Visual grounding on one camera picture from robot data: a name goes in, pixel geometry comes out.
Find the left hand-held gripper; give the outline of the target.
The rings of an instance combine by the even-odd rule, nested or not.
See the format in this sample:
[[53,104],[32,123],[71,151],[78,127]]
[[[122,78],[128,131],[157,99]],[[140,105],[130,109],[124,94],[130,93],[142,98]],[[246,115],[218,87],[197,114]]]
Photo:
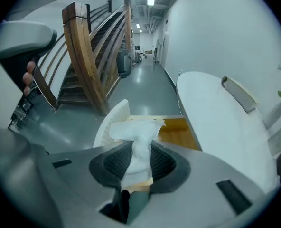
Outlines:
[[0,63],[16,84],[24,91],[23,76],[27,64],[38,64],[56,44],[57,32],[46,24],[32,21],[0,23]]

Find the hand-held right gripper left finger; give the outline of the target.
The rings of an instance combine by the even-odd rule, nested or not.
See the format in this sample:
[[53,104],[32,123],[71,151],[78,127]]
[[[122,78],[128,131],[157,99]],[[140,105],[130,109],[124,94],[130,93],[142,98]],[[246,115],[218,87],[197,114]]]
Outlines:
[[127,202],[121,179],[131,159],[131,142],[47,154],[33,145],[37,191],[44,207],[38,212],[45,228],[123,228]]

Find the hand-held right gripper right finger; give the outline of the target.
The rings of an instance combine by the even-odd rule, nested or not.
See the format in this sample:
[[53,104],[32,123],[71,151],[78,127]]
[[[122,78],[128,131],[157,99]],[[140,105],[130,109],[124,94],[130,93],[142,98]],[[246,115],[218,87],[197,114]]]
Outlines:
[[263,191],[221,159],[152,142],[153,184],[131,228],[245,228],[262,206]]

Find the person's left hand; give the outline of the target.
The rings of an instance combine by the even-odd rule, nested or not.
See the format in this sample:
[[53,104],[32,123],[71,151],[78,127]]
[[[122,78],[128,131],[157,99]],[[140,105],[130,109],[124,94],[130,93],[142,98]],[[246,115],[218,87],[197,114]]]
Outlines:
[[28,96],[31,91],[30,85],[33,82],[33,72],[35,70],[35,67],[36,67],[36,63],[34,61],[28,62],[27,67],[26,67],[27,71],[23,75],[23,78],[22,78],[23,83],[25,84],[25,87],[23,90],[24,96]]

